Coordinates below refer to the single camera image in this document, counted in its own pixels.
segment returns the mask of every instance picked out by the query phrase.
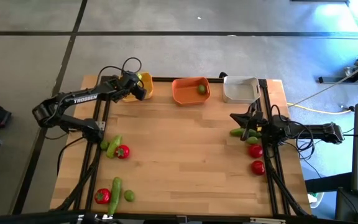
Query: gray floor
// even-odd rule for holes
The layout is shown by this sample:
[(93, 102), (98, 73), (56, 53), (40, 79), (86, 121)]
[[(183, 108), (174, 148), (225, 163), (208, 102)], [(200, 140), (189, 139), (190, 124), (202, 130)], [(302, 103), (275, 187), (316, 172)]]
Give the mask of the gray floor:
[[(72, 30), (80, 4), (80, 0), (0, 0), (0, 30)], [(94, 0), (88, 2), (80, 30), (358, 32), (343, 3), (289, 0)], [(13, 112), (11, 124), (0, 130), (4, 141), (0, 146), (0, 215), (11, 209), (38, 130), (30, 111), (51, 94), (67, 43), (68, 37), (0, 37), (0, 105)], [(217, 77), (225, 71), (282, 79), (287, 101), (294, 103), (327, 87), (317, 84), (316, 77), (342, 75), (343, 67), (358, 57), (358, 39), (77, 37), (61, 91), (77, 90), (83, 75), (96, 74), (105, 65), (120, 66), (131, 56), (139, 57), (143, 70), (156, 77)], [(302, 105), (340, 111), (339, 105), (356, 103), (358, 86), (339, 85)], [(299, 108), (290, 112), (294, 120), (305, 124), (334, 121), (343, 130), (353, 125), (351, 113), (335, 116)], [(61, 133), (53, 129), (48, 135)], [(65, 139), (45, 142), (24, 212), (48, 210), (57, 154), (64, 144)], [(351, 161), (349, 138), (339, 146), (319, 143), (310, 163), (320, 174), (332, 175), (350, 171)], [(305, 178), (315, 177), (307, 164), (302, 166)], [(329, 209), (322, 217), (333, 218), (333, 202), (324, 202)]]

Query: orange bowl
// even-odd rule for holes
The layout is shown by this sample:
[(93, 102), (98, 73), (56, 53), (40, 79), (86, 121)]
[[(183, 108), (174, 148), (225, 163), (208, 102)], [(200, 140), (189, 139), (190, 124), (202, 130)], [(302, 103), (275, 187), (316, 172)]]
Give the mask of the orange bowl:
[[(205, 94), (198, 93), (199, 85), (206, 87)], [(208, 79), (205, 77), (176, 79), (172, 82), (172, 95), (180, 106), (203, 104), (211, 96)]]

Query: yellow cable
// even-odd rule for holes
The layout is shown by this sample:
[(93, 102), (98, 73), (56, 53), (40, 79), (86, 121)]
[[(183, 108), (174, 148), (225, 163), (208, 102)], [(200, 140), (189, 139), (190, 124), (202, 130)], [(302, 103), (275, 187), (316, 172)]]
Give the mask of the yellow cable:
[(341, 112), (328, 112), (328, 111), (321, 111), (321, 110), (315, 110), (315, 109), (307, 108), (305, 106), (294, 105), (293, 103), (287, 103), (287, 104), (290, 105), (290, 106), (296, 106), (296, 107), (302, 108), (304, 110), (308, 110), (308, 111), (312, 111), (312, 112), (316, 112), (316, 113), (323, 113), (323, 114), (339, 115), (339, 114), (344, 114), (344, 113), (350, 112), (350, 110), (345, 110), (345, 111), (341, 111)]

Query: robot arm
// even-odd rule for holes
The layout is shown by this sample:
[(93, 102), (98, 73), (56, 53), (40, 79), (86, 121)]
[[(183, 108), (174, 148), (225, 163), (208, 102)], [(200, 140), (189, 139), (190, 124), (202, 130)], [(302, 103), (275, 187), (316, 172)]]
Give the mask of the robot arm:
[(69, 93), (59, 93), (44, 100), (36, 106), (32, 113), (42, 128), (59, 126), (66, 133), (71, 129), (82, 131), (83, 137), (90, 142), (100, 142), (101, 130), (93, 119), (77, 119), (65, 115), (65, 110), (72, 105), (97, 99), (106, 99), (109, 95), (117, 103), (130, 93), (138, 100), (145, 98), (146, 90), (138, 85), (141, 82), (136, 73), (123, 71), (121, 77), (112, 76), (110, 80), (96, 85), (92, 89), (79, 90)]

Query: tomato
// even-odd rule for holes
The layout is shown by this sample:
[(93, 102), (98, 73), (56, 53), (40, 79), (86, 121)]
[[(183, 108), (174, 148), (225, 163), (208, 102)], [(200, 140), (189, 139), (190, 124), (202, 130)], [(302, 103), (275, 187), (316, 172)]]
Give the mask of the tomato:
[(260, 145), (251, 145), (248, 147), (248, 153), (253, 158), (260, 158), (263, 156), (264, 151)]
[(129, 157), (129, 147), (126, 145), (120, 145), (116, 149), (116, 155), (119, 159), (126, 159)]
[(264, 163), (262, 161), (254, 161), (251, 164), (251, 169), (256, 175), (264, 175), (266, 172)]
[(98, 204), (109, 203), (110, 196), (111, 194), (109, 189), (99, 189), (94, 195), (94, 201)]

